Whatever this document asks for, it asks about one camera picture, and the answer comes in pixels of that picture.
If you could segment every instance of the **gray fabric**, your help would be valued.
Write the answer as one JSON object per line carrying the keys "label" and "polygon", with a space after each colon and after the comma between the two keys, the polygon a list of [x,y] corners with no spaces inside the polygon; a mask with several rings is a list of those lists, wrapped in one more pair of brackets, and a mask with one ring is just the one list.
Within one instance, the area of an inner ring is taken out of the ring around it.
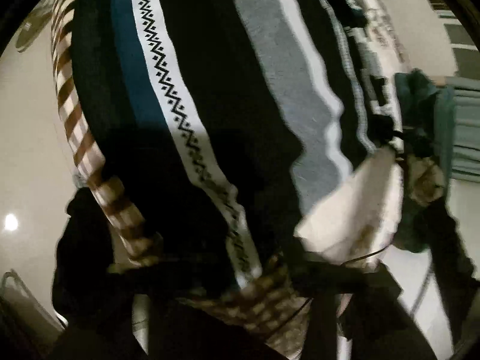
{"label": "gray fabric", "polygon": [[326,156],[324,131],[332,115],[314,91],[305,57],[287,25],[278,0],[234,0],[265,81],[289,128],[304,144],[293,180],[301,209],[313,205],[339,184],[336,166]]}
{"label": "gray fabric", "polygon": [[480,81],[446,82],[435,105],[436,154],[447,178],[480,182]]}

